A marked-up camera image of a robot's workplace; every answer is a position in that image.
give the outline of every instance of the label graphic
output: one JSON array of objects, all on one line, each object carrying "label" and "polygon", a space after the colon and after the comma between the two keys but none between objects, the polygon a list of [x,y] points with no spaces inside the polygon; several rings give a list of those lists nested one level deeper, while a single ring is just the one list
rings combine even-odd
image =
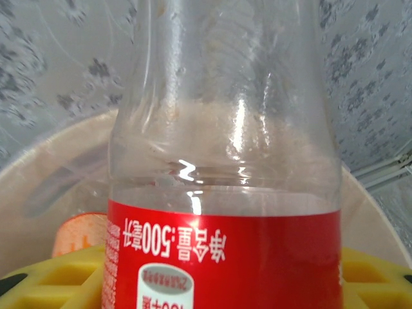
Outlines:
[{"label": "label graphic", "polygon": [[137,309],[193,309],[193,278],[168,264],[150,263],[138,273]]}]

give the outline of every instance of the red label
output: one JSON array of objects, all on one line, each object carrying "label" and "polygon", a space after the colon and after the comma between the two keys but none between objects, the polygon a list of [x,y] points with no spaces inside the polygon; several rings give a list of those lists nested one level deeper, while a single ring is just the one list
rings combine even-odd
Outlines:
[{"label": "red label", "polygon": [[235,217],[109,202],[102,306],[341,309],[339,212]]}]

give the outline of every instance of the gray wallpaper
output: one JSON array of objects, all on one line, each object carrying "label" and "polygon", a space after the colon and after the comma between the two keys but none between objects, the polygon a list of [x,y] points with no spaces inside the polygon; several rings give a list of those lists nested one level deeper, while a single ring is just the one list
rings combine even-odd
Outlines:
[{"label": "gray wallpaper", "polygon": [[[45,132],[122,98],[136,0],[0,0],[0,168]],[[412,0],[320,0],[341,156],[357,169],[412,136]]]},{"label": "gray wallpaper", "polygon": [[412,256],[412,176],[391,182],[372,195]]}]

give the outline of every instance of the plastic bottle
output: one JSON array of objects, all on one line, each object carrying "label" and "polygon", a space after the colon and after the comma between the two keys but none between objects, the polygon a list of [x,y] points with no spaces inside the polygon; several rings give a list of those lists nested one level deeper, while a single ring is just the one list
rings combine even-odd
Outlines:
[{"label": "plastic bottle", "polygon": [[103,308],[342,308],[316,1],[139,1]]}]

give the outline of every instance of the yellow grid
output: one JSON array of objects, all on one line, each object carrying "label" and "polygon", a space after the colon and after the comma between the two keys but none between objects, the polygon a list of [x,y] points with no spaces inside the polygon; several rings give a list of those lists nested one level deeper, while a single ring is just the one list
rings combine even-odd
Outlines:
[{"label": "yellow grid", "polygon": [[[344,248],[344,309],[412,309],[412,270]],[[1,309],[100,309],[104,247],[49,259],[8,274],[28,276],[0,297]]]}]

